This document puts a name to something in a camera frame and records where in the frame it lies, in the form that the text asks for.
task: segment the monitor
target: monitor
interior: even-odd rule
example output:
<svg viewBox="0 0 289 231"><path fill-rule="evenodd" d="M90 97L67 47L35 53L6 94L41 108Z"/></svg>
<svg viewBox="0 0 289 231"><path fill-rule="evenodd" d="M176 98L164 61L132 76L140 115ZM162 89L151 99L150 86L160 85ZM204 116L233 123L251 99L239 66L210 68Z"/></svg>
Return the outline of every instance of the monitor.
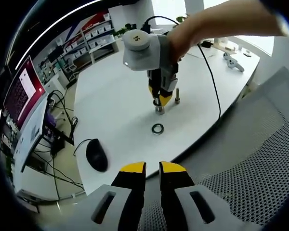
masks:
<svg viewBox="0 0 289 231"><path fill-rule="evenodd" d="M3 103L18 129L21 129L31 109L44 93L45 88L28 57L14 76Z"/></svg>

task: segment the cable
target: cable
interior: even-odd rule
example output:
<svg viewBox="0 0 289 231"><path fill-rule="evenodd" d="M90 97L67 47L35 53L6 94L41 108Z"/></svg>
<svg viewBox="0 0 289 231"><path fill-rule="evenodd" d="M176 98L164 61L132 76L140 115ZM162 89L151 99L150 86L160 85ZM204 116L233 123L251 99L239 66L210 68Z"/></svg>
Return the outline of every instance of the cable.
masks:
<svg viewBox="0 0 289 231"><path fill-rule="evenodd" d="M34 150L35 152L39 152L39 153L49 153L50 152L50 150L49 151L39 151L39 150Z"/></svg>
<svg viewBox="0 0 289 231"><path fill-rule="evenodd" d="M59 93L62 95L62 98L61 98L57 93L55 93L56 91L59 92ZM77 118L76 116L74 116L74 117L72 117L72 119L71 119L71 117L69 116L69 113L67 113L67 109L69 109L69 108L66 108L65 96L63 95L63 93L62 93L61 91L59 91L59 90L54 90L54 91L52 91L52 92L50 93L50 95L49 95L48 97L50 98L50 97L53 96L53 95L55 95L55 96L58 97L60 103L61 103L62 106L63 106L63 109L64 109L64 111L65 111L65 113L66 113L67 120L69 121L69 123L70 123L70 125L71 125L71 131L70 131L69 137L70 137L70 139L71 139L72 141L74 141L74 131L75 131L75 128L76 128L77 123L78 123L78 118Z"/></svg>
<svg viewBox="0 0 289 231"><path fill-rule="evenodd" d="M60 172L63 176L65 176L66 178L68 178L69 180L71 180L73 182L73 184L77 185L81 183L76 183L73 181L73 179L71 179L70 177L66 176L62 171L58 170L57 168L53 167L50 163L48 163L43 157L41 157L39 154L37 154L36 152L34 152L39 158L41 158L43 161L45 161L51 168L53 168L54 170L57 170L58 172Z"/></svg>
<svg viewBox="0 0 289 231"><path fill-rule="evenodd" d="M179 23L177 23L176 21L174 21L174 20L172 20L172 19L170 19L170 18L156 15L156 16L152 16L152 17L148 18L148 19L145 21L143 27L141 28L143 31L146 31L147 33L150 33L151 30L150 30L150 26L149 26L148 22L149 22L151 19L153 19L153 18L164 18L164 19L167 19L167 20L169 20L169 21L172 21L172 22L175 23L176 25L179 25ZM217 89L216 89L216 85L215 85L214 76L213 76L212 70L211 70L211 68L210 68L210 65L209 65L209 63L208 63L208 60L207 60L206 56L204 55L204 53L203 53L203 51L202 51L202 48L200 47L199 44L197 44L197 46L198 46L199 49L200 49L200 52L201 52L201 54L202 54L202 56L203 56L203 58L204 58L204 60L205 60L205 62L206 62L206 64L207 64L207 66L208 66L208 69L209 69L210 74L211 74L211 77L212 77L213 86L214 86L214 90L215 90L215 94L216 94L216 99L217 99L217 103L218 103L218 108L219 108L219 114L218 114L218 119L217 119L217 122L219 122L219 120L220 120L220 118L221 118L221 113L222 113L222 111L221 111L220 99L219 99L219 97L218 97L218 93L217 93Z"/></svg>
<svg viewBox="0 0 289 231"><path fill-rule="evenodd" d="M202 48L200 47L199 44L197 44L197 46L199 47L199 50L200 50L200 52L202 53L203 58L204 58L204 60L206 61L206 64L207 64L207 66L208 66L208 69L209 69L209 71L210 71L210 73L211 73L211 77L212 77L212 81L213 81L213 85L214 85L214 90L215 90L215 94L216 94L216 99L217 99L217 103L218 103L218 108L219 108L219 114L218 114L218 119L217 119L217 122L219 122L219 120L220 120L220 118L221 118L221 113L222 113L222 111L221 111L220 98L218 97L218 93L217 93L217 89L216 89L216 85L215 85L213 73L212 73L212 70L211 70L210 65L209 65L209 63L208 63L208 60L207 60L206 56L204 55L204 53L203 53L203 51L202 51Z"/></svg>
<svg viewBox="0 0 289 231"><path fill-rule="evenodd" d="M46 147L46 148L51 148L51 147L46 146L46 145L44 145L44 144L42 144L42 143L39 143L39 145L42 145L42 146L44 146L44 147Z"/></svg>
<svg viewBox="0 0 289 231"><path fill-rule="evenodd" d="M55 107L55 108L59 108L59 109L64 109L64 107L58 107L58 106L54 106L54 107ZM69 110L69 111L71 111L71 112L74 111L73 109L70 109L70 108L67 108L67 107L66 107L66 109Z"/></svg>
<svg viewBox="0 0 289 231"><path fill-rule="evenodd" d="M164 17L164 16L158 16L158 15L149 17L149 18L144 22L144 24L147 25L147 24L149 23L149 21L150 21L151 19L154 19L154 18L164 18L164 19L167 19L167 20L169 20L169 21L172 21L173 23L175 23L176 25L178 25L178 23L177 23L176 21L174 21L174 20L172 20L172 19L170 19L170 18L167 18L167 17Z"/></svg>
<svg viewBox="0 0 289 231"><path fill-rule="evenodd" d="M62 180L62 181L64 181L64 182L70 183L70 184L72 184L72 185L74 185L74 186L77 186L77 187L81 188L82 190L84 190L81 186L79 186L79 185L77 185L77 184L74 184L74 183L72 183L72 182L70 182L70 181L68 181L68 180L65 180L65 179L63 179L63 178L61 178L61 177L55 176L54 174L51 174L51 173L49 173L49 172L45 172L45 174L47 174L47 175L49 175L49 176L52 176L52 177L54 177L54 178L56 178L56 179L58 179L58 180Z"/></svg>
<svg viewBox="0 0 289 231"><path fill-rule="evenodd" d="M85 139L82 142L79 143L79 145L77 145L77 147L75 148L75 151L73 153L73 156L76 156L76 151L77 149L85 142L85 141L91 141L92 139Z"/></svg>
<svg viewBox="0 0 289 231"><path fill-rule="evenodd" d="M55 170L53 167L53 180L54 180L54 185L56 187L56 192L57 192L57 196L58 196L58 201L60 200L60 196L59 196L59 191L58 191L58 186L57 186L57 181L56 181L56 176L55 176Z"/></svg>

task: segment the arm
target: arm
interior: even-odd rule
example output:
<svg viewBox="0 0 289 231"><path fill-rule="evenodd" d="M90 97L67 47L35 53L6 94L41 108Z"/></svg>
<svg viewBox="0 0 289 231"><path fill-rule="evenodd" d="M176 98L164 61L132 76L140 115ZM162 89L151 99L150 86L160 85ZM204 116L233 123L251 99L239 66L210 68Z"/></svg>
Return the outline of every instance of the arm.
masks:
<svg viewBox="0 0 289 231"><path fill-rule="evenodd" d="M276 18L258 0L230 0L188 17L168 35L173 61L205 38L280 36Z"/></svg>

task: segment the human hand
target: human hand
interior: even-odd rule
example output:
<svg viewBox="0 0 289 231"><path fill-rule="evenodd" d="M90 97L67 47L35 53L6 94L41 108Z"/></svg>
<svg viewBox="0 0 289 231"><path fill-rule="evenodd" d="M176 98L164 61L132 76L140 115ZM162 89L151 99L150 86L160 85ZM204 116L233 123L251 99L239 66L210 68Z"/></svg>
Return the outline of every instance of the human hand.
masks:
<svg viewBox="0 0 289 231"><path fill-rule="evenodd" d="M187 18L183 23L179 24L175 29L167 35L170 41L170 59L172 63L177 63L194 44L202 39L195 34L196 27L192 19Z"/></svg>

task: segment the white table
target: white table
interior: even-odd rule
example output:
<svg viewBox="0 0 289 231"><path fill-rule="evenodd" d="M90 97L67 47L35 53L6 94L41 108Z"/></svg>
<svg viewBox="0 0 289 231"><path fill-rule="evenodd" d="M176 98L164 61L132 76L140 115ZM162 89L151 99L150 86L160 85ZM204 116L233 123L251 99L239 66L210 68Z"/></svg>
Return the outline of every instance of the white table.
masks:
<svg viewBox="0 0 289 231"><path fill-rule="evenodd" d="M190 54L199 54L192 48ZM74 139L77 146L84 139L98 138L108 157L108 170L97 172L86 159L86 146L76 153L79 173L86 194L102 184L111 184L119 170L133 162L145 161L146 175L158 170L161 160L171 161L197 141L218 119L218 104L212 79L204 59L187 54L179 62L181 103L174 96L157 115L148 90L146 72L133 72L123 65L123 52L95 63L79 75L74 115L78 117ZM231 106L250 80L259 57L233 55L245 72L229 69L222 51L214 51L208 62L214 74L222 114ZM151 127L163 124L156 136Z"/></svg>

